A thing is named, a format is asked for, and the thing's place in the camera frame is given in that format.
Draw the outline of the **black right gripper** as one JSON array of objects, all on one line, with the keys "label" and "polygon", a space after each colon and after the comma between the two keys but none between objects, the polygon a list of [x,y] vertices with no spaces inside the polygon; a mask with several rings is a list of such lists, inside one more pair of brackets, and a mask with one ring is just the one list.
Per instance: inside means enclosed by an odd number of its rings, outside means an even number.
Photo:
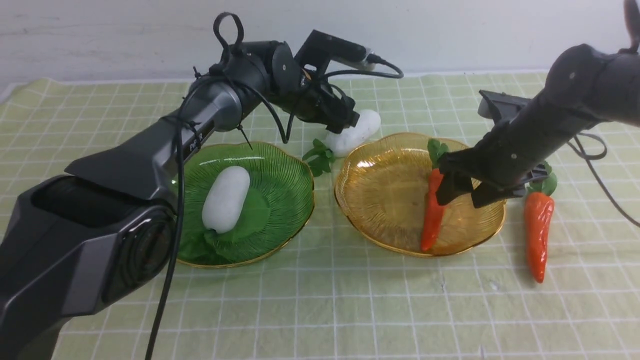
[{"label": "black right gripper", "polygon": [[[470,194],[473,207],[482,208],[524,198],[528,183],[550,176],[543,162],[569,139],[569,109],[524,107],[511,121],[494,124],[474,146],[439,158],[443,177],[436,200],[444,207]],[[480,182],[475,189],[473,180]]]}]

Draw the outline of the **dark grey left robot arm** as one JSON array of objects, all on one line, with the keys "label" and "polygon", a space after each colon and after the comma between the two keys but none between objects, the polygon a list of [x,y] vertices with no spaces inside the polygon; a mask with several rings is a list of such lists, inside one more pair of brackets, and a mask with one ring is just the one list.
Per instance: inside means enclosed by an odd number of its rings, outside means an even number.
[{"label": "dark grey left robot arm", "polygon": [[279,41],[222,44],[180,107],[121,145],[71,162],[17,198],[1,244],[1,358],[50,360],[62,326],[99,313],[175,267],[185,162],[261,103],[340,133],[355,101],[327,84],[332,60],[370,50],[314,33],[297,54]]}]

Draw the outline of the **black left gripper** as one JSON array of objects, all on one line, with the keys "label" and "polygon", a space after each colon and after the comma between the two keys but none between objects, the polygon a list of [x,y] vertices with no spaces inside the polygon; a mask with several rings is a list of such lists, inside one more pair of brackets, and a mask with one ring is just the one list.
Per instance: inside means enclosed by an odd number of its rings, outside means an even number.
[{"label": "black left gripper", "polygon": [[272,93],[272,104],[305,123],[325,126],[330,133],[358,124],[355,100],[326,79],[317,80],[314,71],[301,70],[296,80],[286,80]]}]

